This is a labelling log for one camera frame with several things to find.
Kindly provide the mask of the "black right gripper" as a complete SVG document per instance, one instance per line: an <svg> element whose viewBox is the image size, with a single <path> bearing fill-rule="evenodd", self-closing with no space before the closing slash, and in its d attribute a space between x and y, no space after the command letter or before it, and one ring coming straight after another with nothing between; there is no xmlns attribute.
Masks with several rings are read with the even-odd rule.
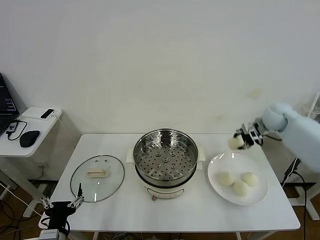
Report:
<svg viewBox="0 0 320 240"><path fill-rule="evenodd" d="M234 138L242 138L243 142L238 143L238 150L247 150L254 144L262 145L264 143L264 126L261 122L254 121L248 124L243 123L241 128L237 129L233 135Z"/></svg>

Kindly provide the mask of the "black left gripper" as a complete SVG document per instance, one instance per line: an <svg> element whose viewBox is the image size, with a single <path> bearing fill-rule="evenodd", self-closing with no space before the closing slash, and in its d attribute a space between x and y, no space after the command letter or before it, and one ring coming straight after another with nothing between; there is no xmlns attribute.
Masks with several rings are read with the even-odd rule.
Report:
<svg viewBox="0 0 320 240"><path fill-rule="evenodd" d="M82 184L79 183L76 198L71 201L51 202L48 197L41 197L40 201L45 209L45 214L49 217L48 229L69 229L68 217L73 215L84 202Z"/></svg>

